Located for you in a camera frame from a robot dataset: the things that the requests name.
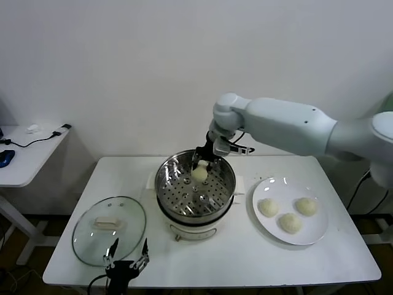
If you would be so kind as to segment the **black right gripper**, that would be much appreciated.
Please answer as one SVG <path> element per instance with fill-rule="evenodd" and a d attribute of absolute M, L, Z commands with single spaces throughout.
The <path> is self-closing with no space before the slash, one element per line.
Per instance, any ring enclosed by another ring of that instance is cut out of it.
<path fill-rule="evenodd" d="M 192 170 L 197 168 L 199 160 L 208 162 L 208 166 L 206 167 L 207 172 L 220 170 L 220 157 L 214 153 L 215 139 L 216 135 L 214 132 L 207 132 L 204 146 L 197 146 L 195 148 L 192 156 Z"/>

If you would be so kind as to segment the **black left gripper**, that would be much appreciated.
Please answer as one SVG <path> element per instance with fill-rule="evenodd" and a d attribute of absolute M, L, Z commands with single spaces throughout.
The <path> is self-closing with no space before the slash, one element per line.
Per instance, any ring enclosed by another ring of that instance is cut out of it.
<path fill-rule="evenodd" d="M 114 261 L 115 252 L 119 244 L 119 239 L 106 250 L 103 256 L 104 265 L 106 266 L 106 275 L 108 278 L 136 278 L 138 276 L 138 269 L 144 269 L 149 263 L 149 250 L 147 239 L 141 251 L 141 257 L 137 261 Z"/>

